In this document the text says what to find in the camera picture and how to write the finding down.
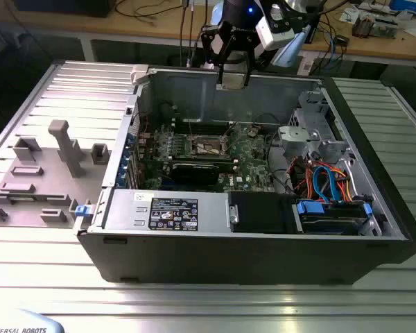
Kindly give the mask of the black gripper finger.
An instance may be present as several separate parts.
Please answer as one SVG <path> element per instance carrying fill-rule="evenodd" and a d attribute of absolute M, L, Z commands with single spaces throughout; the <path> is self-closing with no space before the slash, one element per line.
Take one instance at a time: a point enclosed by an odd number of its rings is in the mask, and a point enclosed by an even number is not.
<path fill-rule="evenodd" d="M 216 84 L 223 84 L 224 64 L 223 41 L 217 29 L 203 29 L 201 32 L 202 47 L 205 55 L 205 62 L 218 69 Z"/>
<path fill-rule="evenodd" d="M 252 74 L 252 71 L 254 70 L 255 67 L 255 54 L 254 54 L 254 50 L 255 48 L 259 45 L 259 43 L 256 43 L 255 41 L 250 42 L 247 45 L 247 49 L 246 49 L 246 66 L 247 66 L 247 71 L 245 74 L 245 79 L 244 79 L 244 85 L 248 85 L 249 81 L 250 81 L 250 77 Z"/>

